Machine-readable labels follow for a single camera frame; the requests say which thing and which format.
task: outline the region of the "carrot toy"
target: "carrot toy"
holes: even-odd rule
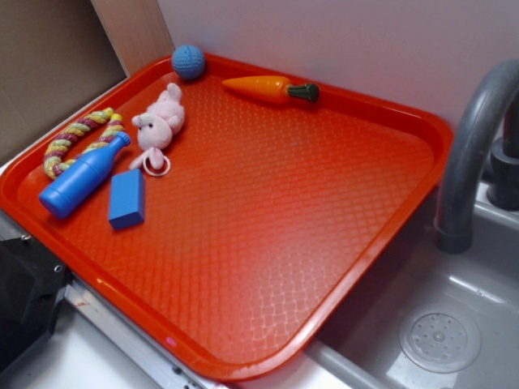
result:
[[[282,75],[252,75],[222,81],[231,91],[270,103],[285,104],[290,97],[298,97],[315,103],[319,98],[319,87],[314,83],[292,85]]]

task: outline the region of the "sink basin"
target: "sink basin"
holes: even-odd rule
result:
[[[519,382],[519,216],[474,209],[464,254],[434,246],[436,193],[317,339],[387,388],[500,389]]]

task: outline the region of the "blue ball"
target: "blue ball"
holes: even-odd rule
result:
[[[173,52],[173,69],[182,79],[196,79],[204,73],[205,56],[198,47],[182,45]]]

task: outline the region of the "wooden panel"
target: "wooden panel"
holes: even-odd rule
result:
[[[155,0],[92,0],[127,75],[173,52]]]
[[[0,0],[0,57],[0,165],[126,76],[84,0]]]

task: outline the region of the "plastic bottle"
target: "plastic bottle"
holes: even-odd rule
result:
[[[103,148],[83,154],[40,193],[40,202],[54,216],[69,216],[110,174],[114,159],[130,137],[118,132]]]

